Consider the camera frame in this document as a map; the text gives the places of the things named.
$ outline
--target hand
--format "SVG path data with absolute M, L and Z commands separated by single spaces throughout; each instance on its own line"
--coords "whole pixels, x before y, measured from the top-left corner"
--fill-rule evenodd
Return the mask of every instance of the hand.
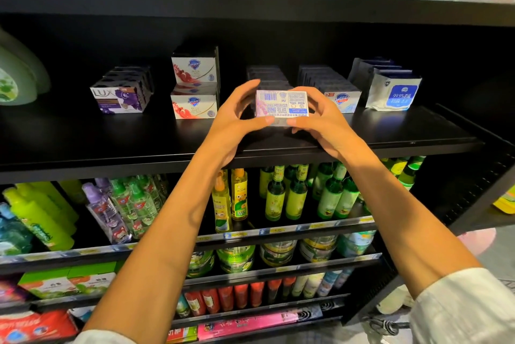
M 238 144 L 246 134 L 261 130 L 274 122 L 273 116 L 240 120 L 244 109 L 255 96 L 260 82 L 261 80 L 250 80 L 234 90 L 218 109 L 213 125 L 200 146 L 200 149 L 206 149 L 210 156 L 217 156 L 216 161 L 220 163 L 220 168 L 231 162 Z
M 336 104 L 314 87 L 296 87 L 291 90 L 305 91 L 309 107 L 315 112 L 309 116 L 289 118 L 287 124 L 293 127 L 292 133 L 308 131 L 329 155 L 342 161 L 345 151 L 357 144 L 360 138 Z

